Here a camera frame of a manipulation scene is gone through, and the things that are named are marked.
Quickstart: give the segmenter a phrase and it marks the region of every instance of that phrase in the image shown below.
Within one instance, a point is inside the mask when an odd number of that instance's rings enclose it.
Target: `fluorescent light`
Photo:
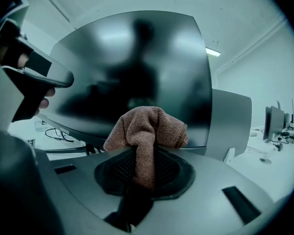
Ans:
[[[210,55],[213,55],[213,56],[216,56],[216,57],[219,57],[220,56],[220,52],[218,51],[215,51],[213,49],[209,49],[209,48],[206,48],[206,52],[207,54],[210,54]]]

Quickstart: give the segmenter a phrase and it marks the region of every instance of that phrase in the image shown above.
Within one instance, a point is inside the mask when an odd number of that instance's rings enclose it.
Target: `curved monitor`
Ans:
[[[164,11],[117,14],[72,32],[50,56],[72,71],[74,83],[57,89],[41,111],[49,123],[95,143],[107,138],[127,111],[158,106],[188,125],[188,147],[206,145],[211,76],[193,17]]]

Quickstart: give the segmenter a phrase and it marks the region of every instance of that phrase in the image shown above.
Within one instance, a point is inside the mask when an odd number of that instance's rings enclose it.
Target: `microfiber towel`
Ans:
[[[140,106],[121,116],[103,145],[106,151],[136,146],[133,182],[147,189],[155,186],[153,145],[181,148],[188,144],[187,125],[161,108]]]

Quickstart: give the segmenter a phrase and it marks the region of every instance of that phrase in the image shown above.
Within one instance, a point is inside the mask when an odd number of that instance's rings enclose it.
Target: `white desk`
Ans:
[[[279,152],[272,142],[263,141],[261,131],[251,131],[257,136],[249,137],[245,153],[235,157],[230,166],[260,186],[276,202],[294,189],[294,144],[284,143]],[[269,159],[271,164],[262,163],[260,158]]]

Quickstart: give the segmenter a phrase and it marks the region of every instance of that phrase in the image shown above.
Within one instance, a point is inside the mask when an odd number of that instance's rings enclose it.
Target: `black mesh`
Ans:
[[[156,187],[151,194],[153,200],[179,197],[195,178],[193,167],[172,153],[154,149]],[[95,169],[95,178],[102,189],[112,195],[122,196],[124,189],[132,183],[135,175],[136,149],[125,151]]]

